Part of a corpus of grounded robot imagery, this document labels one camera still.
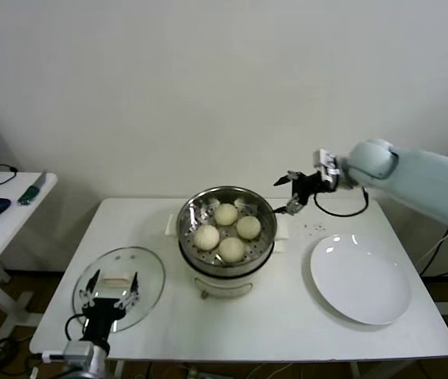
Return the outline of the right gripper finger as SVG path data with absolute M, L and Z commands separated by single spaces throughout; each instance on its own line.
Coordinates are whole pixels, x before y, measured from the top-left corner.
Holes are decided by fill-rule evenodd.
M 294 182 L 303 176 L 303 173 L 300 171 L 288 171 L 288 173 L 280 178 L 278 178 L 274 182 L 274 186 L 282 186 L 289 182 Z
M 305 205 L 300 202 L 299 196 L 294 195 L 286 205 L 274 209 L 273 212 L 276 214 L 294 216 L 299 213 L 304 207 Z

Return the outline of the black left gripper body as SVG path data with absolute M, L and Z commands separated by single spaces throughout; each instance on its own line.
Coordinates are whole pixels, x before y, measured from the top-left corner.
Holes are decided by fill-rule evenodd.
M 126 316 L 123 306 L 117 298 L 96 298 L 93 306 L 83 310 L 88 321 L 83 332 L 82 340 L 93 343 L 106 343 L 115 321 Z

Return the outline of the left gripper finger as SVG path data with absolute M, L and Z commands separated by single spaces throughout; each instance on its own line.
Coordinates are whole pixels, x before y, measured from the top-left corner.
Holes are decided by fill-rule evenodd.
M 93 293 L 100 276 L 98 269 L 95 274 L 88 280 L 84 289 L 79 290 L 79 298 L 82 302 L 82 308 L 88 308 L 93 305 Z
M 130 309 L 139 301 L 139 284 L 137 280 L 137 272 L 134 273 L 130 289 L 123 297 L 115 303 L 115 308 Z

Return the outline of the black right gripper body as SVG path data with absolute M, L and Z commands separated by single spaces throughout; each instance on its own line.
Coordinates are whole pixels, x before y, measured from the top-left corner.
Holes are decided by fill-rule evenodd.
M 316 193 L 328 193 L 330 184 L 324 181 L 322 174 L 316 171 L 306 175 L 302 172 L 295 172 L 292 179 L 292 197 L 299 205 L 306 205 L 309 197 Z

